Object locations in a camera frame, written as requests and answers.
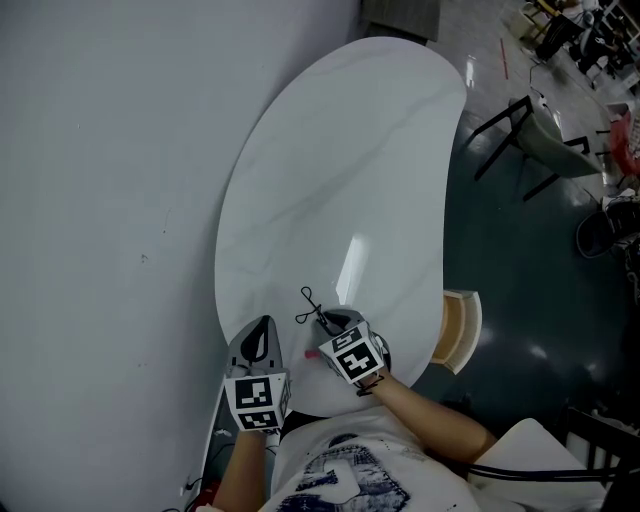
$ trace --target white table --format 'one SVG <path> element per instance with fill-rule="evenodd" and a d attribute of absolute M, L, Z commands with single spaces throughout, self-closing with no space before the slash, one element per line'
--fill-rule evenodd
<path fill-rule="evenodd" d="M 292 409 L 334 416 L 374 403 L 322 360 L 304 359 L 313 318 L 295 321 L 311 309 L 303 286 L 323 309 L 360 311 L 407 385 L 429 363 L 465 98 L 458 73 L 428 48 L 363 39 L 291 82 L 249 137 L 223 203 L 216 303 L 227 342 L 260 315 L 275 319 Z"/>

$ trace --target white cloth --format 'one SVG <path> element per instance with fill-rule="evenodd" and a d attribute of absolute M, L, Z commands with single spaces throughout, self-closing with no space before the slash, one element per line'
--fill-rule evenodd
<path fill-rule="evenodd" d="M 385 408 L 338 416 L 287 434 L 263 511 L 479 511 L 469 484 L 424 455 Z"/>

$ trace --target black wire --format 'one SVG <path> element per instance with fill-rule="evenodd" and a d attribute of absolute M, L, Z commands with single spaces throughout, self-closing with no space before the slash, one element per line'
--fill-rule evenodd
<path fill-rule="evenodd" d="M 193 486 L 194 486 L 194 485 L 196 485 L 200 480 L 202 480 L 202 477 L 200 477 L 200 478 L 196 478 L 196 479 L 195 479 L 193 482 L 191 482 L 191 483 L 187 483 L 187 485 L 185 485 L 185 486 L 184 486 L 184 488 L 185 488 L 187 491 L 190 491 L 191 489 L 193 489 Z"/>
<path fill-rule="evenodd" d="M 220 455 L 220 452 L 221 452 L 222 450 L 224 450 L 225 448 L 227 448 L 227 447 L 229 447 L 229 446 L 235 446 L 235 443 L 227 443 L 227 444 L 223 444 L 223 445 L 220 447 L 220 449 L 216 452 L 216 454 L 213 456 L 213 458 L 211 459 L 210 464 L 211 464 L 211 463 L 213 463 L 213 461 L 214 461 L 214 460 L 216 460 L 216 457 L 217 457 L 218 455 Z M 271 453 L 273 453 L 274 455 L 277 455 L 277 453 L 276 453 L 276 452 L 274 452 L 271 448 L 274 448 L 274 446 L 267 446 L 267 447 L 265 448 L 265 450 L 269 450 L 269 451 L 270 451 Z M 184 508 L 184 512 L 189 512 L 189 509 L 193 506 L 193 504 L 196 502 L 196 500 L 200 497 L 200 494 L 202 494 L 202 491 L 200 491 L 200 492 L 198 493 L 198 495 L 197 495 L 195 498 L 193 498 L 193 500 L 191 500 L 191 501 L 189 502 L 189 504 Z M 180 512 L 180 511 L 179 511 L 178 509 L 176 509 L 176 508 L 168 509 L 168 510 L 166 510 L 166 511 L 165 511 L 165 510 L 163 510 L 162 512 L 168 512 L 169 510 L 176 510 L 177 512 Z"/>
<path fill-rule="evenodd" d="M 218 455 L 220 455 L 220 452 L 222 450 L 224 450 L 225 448 L 228 448 L 229 446 L 235 446 L 236 443 L 227 443 L 227 444 L 223 444 L 218 451 L 216 452 L 216 454 L 212 457 L 211 461 L 209 462 L 209 464 L 212 464 L 214 460 L 216 460 L 216 457 Z M 198 495 L 193 498 L 193 500 L 191 500 L 186 507 L 184 507 L 184 512 L 189 512 L 189 509 L 193 506 L 193 504 L 196 502 L 196 500 L 200 497 L 200 495 L 202 494 L 202 489 L 200 490 L 200 492 L 198 493 Z"/>

